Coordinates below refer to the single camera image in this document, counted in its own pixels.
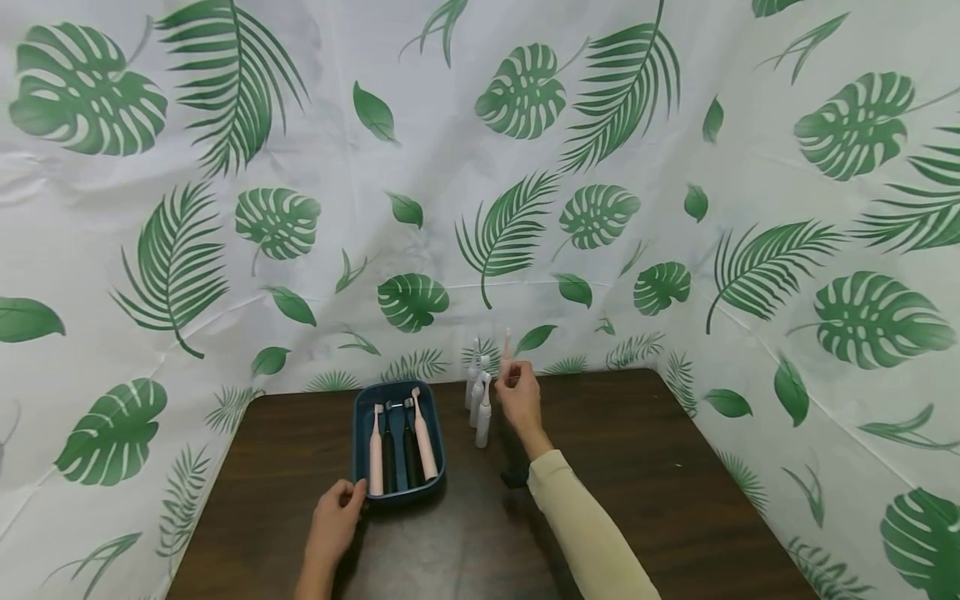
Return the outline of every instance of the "green leaf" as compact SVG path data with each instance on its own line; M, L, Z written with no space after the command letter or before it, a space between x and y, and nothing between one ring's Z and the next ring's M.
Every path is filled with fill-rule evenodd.
M214 395L217 398L217 407L206 415L204 422L215 433L226 433L232 436L236 433L247 407L258 394L262 392L257 392L253 388L222 387L220 394Z
M287 354L290 350L269 346L260 350L253 362L250 364L250 370L253 375L275 375L287 364Z
M290 288L285 288L282 285L266 285L260 289L270 292L270 295L274 297L276 307L290 319L297 323L317 326L317 319L313 316L313 311L307 306L306 301L299 294L290 291Z
M793 419L793 426L799 427L810 410L810 395L806 392L804 380L793 363L782 353L780 366L774 375L774 392L787 414Z
M284 89L303 108L303 79L279 40L234 0L199 0L156 23L161 40L182 61L172 71L188 76L177 102L200 114L187 129L208 176L237 173L267 144L275 109L286 132Z
M848 572L846 563L834 562L829 552L801 543L800 538L788 542L786 551L823 600L867 600L862 594L875 589L861 584L859 577Z
M720 300L770 321L776 304L783 304L785 297L800 291L794 269L812 276L808 267L822 266L814 256L833 256L837 252L836 244L844 239L832 226L821 226L811 219L767 229L747 242L755 227L748 229L732 250L733 232L728 231L720 238L713 259L713 280L718 294L707 313L707 335Z
M305 392L342 392L356 390L359 387L360 382L352 374L346 371L328 371L311 379L303 390Z
M634 284L634 306L653 317L690 297L690 271L679 262L661 262L640 273Z
M746 398L733 390L715 389L707 392L704 396L710 406L717 409L717 412L729 419L737 419L754 413L750 408L750 403Z
M616 335L616 331L613 329L613 321L604 317L600 320L600 326L593 330L593 333L597 331L603 331L607 335Z
M183 339L182 331L197 315L227 292L227 281L218 272L223 269L223 244L205 241L220 229L208 224L220 213L201 217L214 206L207 184L177 188L164 196L140 231L137 241L137 277L120 250L124 270L133 294L119 290L113 300L133 321L153 331L173 331L180 347L191 356L204 358Z
M390 107L360 87L360 82L353 83L353 108L363 126L377 139L390 142L395 146L400 145L394 135L394 114L390 111Z
M795 64L793 67L793 76L790 78L790 84L795 84L797 82L797 78L800 76L801 69L803 69L804 65L806 64L806 60L810 58L810 53L813 52L813 50L819 46L821 42L832 36L841 25L843 25L843 22L847 20L848 15L850 15L849 12L844 12L840 16L833 17L823 25L814 27L802 36L790 42L790 45L787 46L786 50L784 50L782 53L767 59L764 62L776 60L777 63L774 64L774 70L777 70L777 67L780 66L780 63L783 61L783 59L791 54L799 52L800 57L797 59L797 64Z
M628 260L626 264L623 265L623 268L620 269L620 275L617 277L623 277L628 272L630 272L630 270L634 268L634 265L640 259L640 257L643 255L644 251L646 251L647 248L650 248L650 245L648 244L644 246L643 240L639 240L636 243L636 250L634 250L634 253L630 255L630 260Z
M473 107L487 127L516 139L536 139L566 107L566 90L554 79L557 55L545 44L515 48Z
M664 381L670 393L686 411L687 416L691 419L695 418L699 408L697 398L693 395L693 363L686 360L686 354L670 352L666 362Z
M572 273L554 273L553 277L557 279L561 296L590 308L593 304L593 291L589 283Z
M493 309L487 298L487 279L526 269L533 264L532 250L537 238L546 231L536 217L545 215L543 207L550 204L540 198L557 190L559 175L531 176L504 192L487 211L481 227L480 211L473 223L473 239L467 222L454 224L457 245L470 268L480 274L480 295L488 309Z
M570 234L553 258L572 241L579 250L609 246L640 210L640 198L619 185L588 185L573 194L560 214L560 228Z
M394 218L401 223L416 225L417 229L423 229L423 207L409 196L386 192L390 197L390 203L394 209Z
M490 357L490 364L487 366L487 372L493 375L493 379L495 380L500 373L500 347L497 346L492 339L483 338L480 340L480 356ZM470 364L473 363L473 360L473 347L461 348L460 362L464 365L464 367L469 369Z
M340 250L344 255L344 272L340 275L340 278L337 279L337 287L334 290L334 294L339 294L346 290L353 281L360 277L364 269L367 268L367 265L370 264L370 261L367 260L367 257L363 257L363 264L357 267L356 269L350 268L350 257L347 256L346 250Z
M930 600L960 596L960 507L923 488L901 494L880 523L887 561Z
M54 466L68 481L115 486L135 476L150 457L149 443L167 406L163 386L139 378L100 396L70 432Z
M446 372L450 363L444 362L444 351L431 348L415 351L397 358L390 367L380 374L380 381L404 381L421 379L426 381Z
M815 308L822 319L815 324L820 345L860 369L889 369L956 343L933 302L879 273L834 279L817 292Z
M788 6L797 4L801 0L754 0L754 16L761 18L785 10Z
M960 134L960 128L939 129ZM924 146L931 151L930 156L907 159L910 166L934 186L888 183L889 187L914 198L910 202L875 200L883 210L865 212L857 221L863 228L854 229L851 235L872 240L870 246L899 238L886 252L904 247L903 252L912 252L960 243L960 144L952 143L957 147Z
M917 431L926 425L932 416L933 404L927 404L913 419L904 420L899 423L871 422L859 425L857 429L898 444L909 445L924 450L944 450L950 454L960 456L960 452L957 451L957 448L960 448L960 441L939 444Z
M847 181L900 153L906 126L897 117L913 98L909 77L867 73L797 121L793 133L811 164L833 180Z
M717 134L720 133L721 127L723 127L723 107L720 106L720 101L714 96L710 108L707 109L707 116L704 117L704 141L708 144L717 143Z
M564 360L554 363L543 370L544 375L572 375L587 370L587 356L570 356Z
M826 516L826 509L824 507L824 489L820 485L820 478L817 477L817 473L810 467L807 467L806 470L810 473L812 477L812 482L808 486L806 482L800 478L796 473L786 467L781 467L783 471L790 475L790 478L796 482L800 489L804 491L806 496L806 503L810 506L810 513L813 515L813 520L817 521L817 526L821 529L824 528L824 517Z
M90 580L90 584L86 587L86 591L84 592L84 600L88 600L93 594L93 590L97 587L97 584L100 583L100 580L107 573L107 569L110 568L114 561L119 559L125 552L127 552L127 550L133 548L133 545L140 540L141 536L143 536L143 532L136 532L127 534L126 536L120 536L115 540L110 540L104 544L101 544L85 558L82 558L78 561L71 561L70 563L54 569L54 571L47 576L46 581L49 581L51 577L56 575L59 571L64 570L68 566L78 564L79 566L73 572L73 575L70 576L70 581L73 581L80 576L80 574L85 568L87 568L88 565L100 563L100 566L97 567L96 572L93 574L93 578Z
M450 307L450 296L426 275L408 273L391 277L376 288L380 310L387 321L404 333L417 333L433 323L433 314Z
M704 188L693 183L686 185L686 198L684 198L684 211L693 217L697 223L704 220L707 216L709 202Z
M0 297L0 342L27 342L51 333L66 335L52 308L29 298Z
M447 68L450 67L450 42L453 39L453 26L456 25L457 19L460 18L460 15L463 14L464 9L467 7L467 0L447 0L442 6L434 11L430 15L430 18L427 19L426 24L423 25L423 31L419 36L414 37L406 43L403 48L400 49L400 54L397 55L397 61L400 60L400 56L403 55L403 51L407 49L410 44L418 41L420 43L420 54L423 54L423 44L426 42L426 39L431 34L437 32L444 33L444 59L446 60ZM444 24L439 27L434 27L438 22L443 20Z
M519 355L521 352L534 350L543 346L543 343L546 342L546 339L550 337L550 334L553 333L553 330L556 328L556 325L547 324L534 327L530 331L527 331L526 334L520 338L520 343L516 345L514 356Z
M642 23L593 41L587 56L594 75L585 84L599 84L580 94L573 105L588 119L571 126L566 140L574 147L563 154L563 171L579 171L604 160L627 143L646 115L646 134L657 111L660 95L666 97L667 117L676 98L680 105L680 62L673 46L660 31L663 0L653 23Z
M142 42L131 62L141 49ZM167 100L129 67L120 46L92 27L35 25L16 47L20 88L10 119L28 135L85 155L146 152L163 131Z
M663 334L657 332L634 335L616 345L607 353L608 371L619 371L636 366L636 362L657 356L663 351Z
M344 329L342 333L352 335L354 342L352 344L343 344L342 346L338 346L337 348L339 349L357 348L365 351L367 354L374 354L376 356L380 355L380 350L376 349L376 346L371 344L367 340L367 338L363 337L362 335L360 335L359 333L351 329L349 325L346 325L346 329Z
M204 450L194 456L188 445L180 451L173 472L167 475L168 487L164 491L163 514L160 515L160 540L156 554L173 559L182 552L200 520L203 508L206 470L210 459L204 458Z
M257 246L255 268L261 252L273 260L310 252L317 240L320 203L291 189L257 187L240 194L233 216L240 237Z
M735 481L736 485L743 491L743 494L747 496L750 503L754 505L756 511L766 516L769 499L756 473L750 470L739 456L728 454L727 452L717 452L717 456L720 457L720 462L723 463L723 466L727 469L727 472L730 473L733 481Z

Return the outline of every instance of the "wrist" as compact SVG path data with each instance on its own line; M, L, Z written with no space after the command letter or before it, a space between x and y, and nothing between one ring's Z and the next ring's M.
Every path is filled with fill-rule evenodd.
M527 458L531 463L554 449L553 444L550 443L550 439L546 436L546 432L543 431L542 427L532 427L522 432L517 432L517 434L520 437L520 442L523 444L523 449L527 452Z

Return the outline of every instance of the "forearm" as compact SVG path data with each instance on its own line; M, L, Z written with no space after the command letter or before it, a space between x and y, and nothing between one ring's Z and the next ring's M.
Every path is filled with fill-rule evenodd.
M585 600L660 600L620 530L544 435L524 436L528 487Z

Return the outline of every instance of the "left hand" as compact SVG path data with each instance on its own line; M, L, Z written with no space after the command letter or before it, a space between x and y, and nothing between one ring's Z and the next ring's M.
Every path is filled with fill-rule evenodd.
M360 509L367 499L367 480L355 485L341 479L317 502L304 559L315 568L335 569L353 541Z

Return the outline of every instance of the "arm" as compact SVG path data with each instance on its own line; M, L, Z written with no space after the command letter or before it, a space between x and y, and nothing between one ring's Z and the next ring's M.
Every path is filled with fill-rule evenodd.
M531 461L530 493L550 524L580 592L585 600L660 600L623 534L550 443L540 425L540 386L529 363L517 366L516 387L507 387L501 379L497 392Z

